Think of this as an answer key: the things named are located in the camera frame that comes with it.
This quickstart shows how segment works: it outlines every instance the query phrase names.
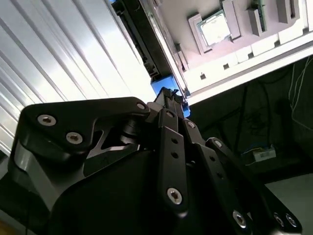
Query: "white metal panel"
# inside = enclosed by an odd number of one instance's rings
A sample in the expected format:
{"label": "white metal panel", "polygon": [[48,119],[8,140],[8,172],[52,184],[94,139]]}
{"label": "white metal panel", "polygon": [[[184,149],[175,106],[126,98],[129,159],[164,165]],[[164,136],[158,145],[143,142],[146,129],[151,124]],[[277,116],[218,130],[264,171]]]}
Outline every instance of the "white metal panel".
{"label": "white metal panel", "polygon": [[[310,22],[305,24],[305,21],[309,16],[311,17],[313,15],[313,6],[310,7],[312,2],[313,0],[299,0],[300,19],[291,28],[237,51],[235,53],[238,60],[237,65],[224,70],[224,61],[216,60],[185,72],[184,78],[191,93],[188,103],[190,105],[194,104],[219,92],[231,89],[234,87],[234,84],[239,85],[244,83],[247,80],[240,77],[240,74],[247,73],[247,70],[250,73],[251,68],[261,64],[264,65],[266,60],[275,58],[312,40],[312,35],[309,35],[310,33],[304,34],[307,25],[310,25]],[[279,67],[270,66],[269,68],[275,70]],[[202,72],[205,73],[206,79],[200,79]],[[252,76],[250,74],[250,77],[256,78],[261,74],[255,75]]]}
{"label": "white metal panel", "polygon": [[313,30],[313,0],[306,0],[309,31]]}
{"label": "white metal panel", "polygon": [[1,0],[0,150],[23,107],[42,102],[155,98],[150,77],[103,0]]}

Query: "mounting hole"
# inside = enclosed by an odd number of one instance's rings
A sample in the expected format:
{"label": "mounting hole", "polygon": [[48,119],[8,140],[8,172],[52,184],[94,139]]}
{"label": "mounting hole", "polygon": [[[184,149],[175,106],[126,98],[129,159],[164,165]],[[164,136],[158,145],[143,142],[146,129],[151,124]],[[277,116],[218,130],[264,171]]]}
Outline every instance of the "mounting hole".
{"label": "mounting hole", "polygon": [[141,104],[141,103],[137,103],[137,107],[138,107],[139,109],[145,109],[145,108],[146,108],[146,106],[144,106],[144,105]]}
{"label": "mounting hole", "polygon": [[280,41],[278,40],[274,43],[274,47],[279,47],[279,46],[280,46]]}
{"label": "mounting hole", "polygon": [[216,174],[217,174],[217,176],[218,176],[220,179],[223,179],[223,178],[224,178],[221,173],[217,172]]}
{"label": "mounting hole", "polygon": [[253,57],[254,57],[253,52],[251,52],[251,53],[248,54],[248,58],[249,58],[249,59],[251,59],[251,58],[253,58]]}
{"label": "mounting hole", "polygon": [[178,144],[178,141],[177,141],[176,139],[174,139],[174,138],[172,138],[172,142],[173,142],[174,144]]}
{"label": "mounting hole", "polygon": [[166,114],[167,114],[168,116],[170,116],[171,118],[174,117],[174,114],[172,114],[170,111],[166,111]]}
{"label": "mounting hole", "polygon": [[229,69],[229,64],[225,64],[223,65],[223,67],[224,67],[224,70]]}
{"label": "mounting hole", "polygon": [[201,75],[200,75],[200,79],[201,79],[201,80],[206,79],[206,76],[205,76],[205,74],[204,74],[204,73],[201,73]]}
{"label": "mounting hole", "polygon": [[172,155],[173,158],[176,158],[176,159],[178,158],[178,154],[175,153],[175,152],[171,153],[171,155]]}

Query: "robotic hand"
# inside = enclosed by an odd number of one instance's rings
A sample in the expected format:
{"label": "robotic hand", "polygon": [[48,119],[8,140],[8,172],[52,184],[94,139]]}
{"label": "robotic hand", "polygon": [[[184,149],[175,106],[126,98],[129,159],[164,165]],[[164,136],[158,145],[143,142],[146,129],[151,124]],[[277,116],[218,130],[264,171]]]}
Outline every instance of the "robotic hand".
{"label": "robotic hand", "polygon": [[147,105],[26,107],[10,161],[50,210],[47,234],[301,234],[222,141],[202,139],[181,103],[163,88]]}

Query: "black metal link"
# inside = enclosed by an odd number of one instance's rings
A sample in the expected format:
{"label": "black metal link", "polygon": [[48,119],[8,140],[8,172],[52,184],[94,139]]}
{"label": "black metal link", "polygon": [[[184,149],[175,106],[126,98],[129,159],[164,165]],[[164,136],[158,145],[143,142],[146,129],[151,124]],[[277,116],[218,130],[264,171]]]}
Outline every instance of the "black metal link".
{"label": "black metal link", "polygon": [[[273,231],[280,231],[284,234],[302,233],[298,219],[246,166],[241,164],[221,140],[209,138],[206,146],[215,150],[223,164],[227,165],[229,172],[233,174],[233,180],[240,181],[239,185],[243,185],[244,190],[249,192],[249,198],[252,200],[247,200],[247,202],[249,202],[253,223],[262,234],[270,234]],[[294,220],[296,226],[287,220],[287,215]]]}
{"label": "black metal link", "polygon": [[[237,235],[251,234],[251,219],[244,214],[242,207],[237,199],[234,188],[226,175],[222,164],[215,151],[206,147],[203,143],[201,134],[195,124],[190,124],[189,120],[183,121],[185,129],[185,138],[193,147],[192,151],[196,164],[201,164],[205,170],[206,181],[213,186],[214,194],[216,194],[221,210],[225,214],[228,224],[233,227],[233,231]],[[233,218],[233,213],[238,212],[244,218],[242,227]]]}
{"label": "black metal link", "polygon": [[178,133],[178,117],[168,109],[162,109],[158,126],[158,192],[167,210],[185,217],[188,210],[187,176],[184,138]]}

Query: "metal frame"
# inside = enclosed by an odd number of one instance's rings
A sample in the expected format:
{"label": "metal frame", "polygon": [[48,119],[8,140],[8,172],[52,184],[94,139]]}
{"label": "metal frame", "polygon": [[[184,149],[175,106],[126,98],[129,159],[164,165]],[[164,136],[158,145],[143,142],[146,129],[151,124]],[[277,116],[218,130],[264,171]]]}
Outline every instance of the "metal frame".
{"label": "metal frame", "polygon": [[[162,33],[160,29],[165,27],[165,24],[162,22],[162,19],[158,17],[160,13],[158,13],[157,7],[153,6],[149,0],[140,1],[147,12],[147,16],[152,21],[156,36],[159,38],[160,42],[162,42],[163,50],[167,52],[165,54],[172,58],[176,52],[170,50],[171,45],[169,45],[169,42],[171,40],[169,40],[169,35],[164,32]],[[306,11],[306,14],[303,14],[303,20],[308,21],[309,31],[312,30],[313,27],[313,8],[310,8],[311,5],[309,0],[302,0],[302,10]],[[188,98],[188,103],[192,105],[313,54],[312,45],[309,43],[311,41],[313,41],[313,32],[304,33],[304,35],[299,38],[261,53],[247,61],[239,62],[236,66],[227,69],[227,72],[224,73],[225,77],[221,77],[221,79],[213,84],[203,84],[203,87],[196,91],[193,91],[191,88],[192,85],[190,83],[193,83],[193,81],[190,79],[187,81],[182,73],[177,72],[179,68],[174,64],[174,61],[171,63],[171,66],[174,68],[173,74],[178,84],[181,87],[189,88],[191,96]]]}

